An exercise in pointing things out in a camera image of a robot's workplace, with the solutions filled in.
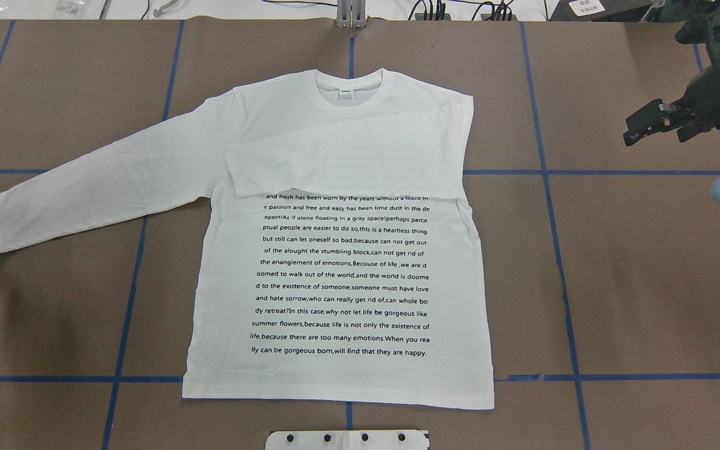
table surface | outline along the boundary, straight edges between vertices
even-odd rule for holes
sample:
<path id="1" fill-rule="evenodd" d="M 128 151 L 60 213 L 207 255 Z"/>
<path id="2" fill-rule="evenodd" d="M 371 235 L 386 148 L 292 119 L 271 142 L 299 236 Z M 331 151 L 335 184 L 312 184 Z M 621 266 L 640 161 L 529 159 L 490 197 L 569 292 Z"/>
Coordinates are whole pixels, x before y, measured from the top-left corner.
<path id="1" fill-rule="evenodd" d="M 200 199 L 0 256 L 0 448 L 243 450 L 346 428 L 426 429 L 435 449 L 720 448 L 720 134 L 621 138 L 698 73 L 676 28 L 0 21 L 0 191 L 303 69 L 474 95 L 464 183 L 496 379 L 487 412 L 182 399 Z"/>

metal bracket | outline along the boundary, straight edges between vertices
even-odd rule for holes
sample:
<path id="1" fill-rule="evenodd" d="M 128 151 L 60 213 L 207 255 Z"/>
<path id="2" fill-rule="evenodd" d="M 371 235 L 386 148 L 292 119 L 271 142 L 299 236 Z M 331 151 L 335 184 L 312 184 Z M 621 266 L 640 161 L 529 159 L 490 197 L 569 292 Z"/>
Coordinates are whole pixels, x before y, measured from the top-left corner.
<path id="1" fill-rule="evenodd" d="M 272 432 L 266 450 L 325 450 L 363 448 L 364 450 L 429 450 L 426 430 L 332 430 Z"/>
<path id="2" fill-rule="evenodd" d="M 366 27 L 366 0 L 337 0 L 338 28 Z"/>

long-sleeve shirt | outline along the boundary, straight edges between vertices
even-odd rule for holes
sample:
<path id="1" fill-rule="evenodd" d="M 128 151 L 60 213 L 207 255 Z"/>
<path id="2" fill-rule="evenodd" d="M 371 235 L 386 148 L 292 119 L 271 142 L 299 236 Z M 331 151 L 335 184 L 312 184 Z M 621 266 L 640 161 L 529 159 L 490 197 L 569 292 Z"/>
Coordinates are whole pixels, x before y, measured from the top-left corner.
<path id="1" fill-rule="evenodd" d="M 211 199 L 184 397 L 492 408 L 473 101 L 396 72 L 238 86 L 0 194 L 0 253 Z"/>

folded sleeve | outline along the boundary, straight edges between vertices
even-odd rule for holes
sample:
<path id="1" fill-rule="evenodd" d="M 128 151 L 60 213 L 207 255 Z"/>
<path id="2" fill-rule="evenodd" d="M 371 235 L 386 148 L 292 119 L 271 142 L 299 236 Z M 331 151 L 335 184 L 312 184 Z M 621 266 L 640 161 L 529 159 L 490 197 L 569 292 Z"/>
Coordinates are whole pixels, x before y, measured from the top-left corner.
<path id="1" fill-rule="evenodd" d="M 238 138 L 234 90 L 0 194 L 0 253 L 209 197 Z"/>

label sticker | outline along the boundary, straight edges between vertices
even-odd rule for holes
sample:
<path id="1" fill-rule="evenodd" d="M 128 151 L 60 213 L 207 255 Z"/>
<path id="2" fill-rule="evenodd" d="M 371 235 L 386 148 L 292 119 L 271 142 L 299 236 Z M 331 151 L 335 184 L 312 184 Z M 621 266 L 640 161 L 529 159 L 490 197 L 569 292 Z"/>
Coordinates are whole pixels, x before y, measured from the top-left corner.
<path id="1" fill-rule="evenodd" d="M 586 15 L 602 13 L 605 11 L 605 7 L 599 0 L 576 0 L 575 2 L 569 2 L 568 6 L 571 6 L 571 11 L 577 14 L 577 17 Z"/>
<path id="2" fill-rule="evenodd" d="M 62 11 L 71 15 L 78 15 L 83 10 L 85 2 L 82 0 L 57 0 L 57 5 L 54 7 L 57 11 Z"/>

